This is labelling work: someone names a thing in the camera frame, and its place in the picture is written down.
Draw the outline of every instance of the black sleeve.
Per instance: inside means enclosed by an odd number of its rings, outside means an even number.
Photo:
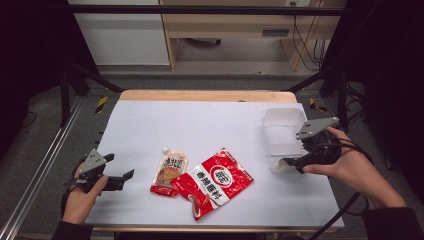
[[[60,221],[51,240],[89,240],[93,227]]]
[[[384,208],[364,212],[362,218],[369,240],[424,239],[412,208]]]

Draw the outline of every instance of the white cabinet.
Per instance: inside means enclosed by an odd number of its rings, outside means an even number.
[[[157,0],[69,0],[69,4],[158,5]],[[160,14],[75,14],[97,65],[169,65]]]

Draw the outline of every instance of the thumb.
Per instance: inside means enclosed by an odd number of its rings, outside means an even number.
[[[333,171],[332,165],[311,164],[302,168],[306,173],[331,176]]]
[[[97,180],[96,184],[94,184],[93,188],[88,194],[96,198],[98,195],[102,193],[103,189],[106,187],[108,179],[109,179],[108,176],[103,175],[99,180]]]

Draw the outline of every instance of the red and white packet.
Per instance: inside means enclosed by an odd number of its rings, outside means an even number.
[[[171,184],[192,203],[193,217],[197,221],[252,182],[253,178],[222,148],[202,164],[172,180]]]

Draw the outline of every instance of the white tabletop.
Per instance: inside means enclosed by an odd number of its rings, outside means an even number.
[[[328,178],[270,171],[262,120],[269,108],[299,108],[299,103],[186,102],[120,100],[98,147],[115,154],[105,174],[122,176],[135,169],[122,191],[103,192],[87,219],[97,229],[158,230],[241,229],[279,231],[318,228],[338,205]],[[181,196],[149,191],[162,148],[184,151],[187,170],[222,147],[254,178],[243,192],[195,221],[191,203]],[[334,228],[343,227],[339,219]]]

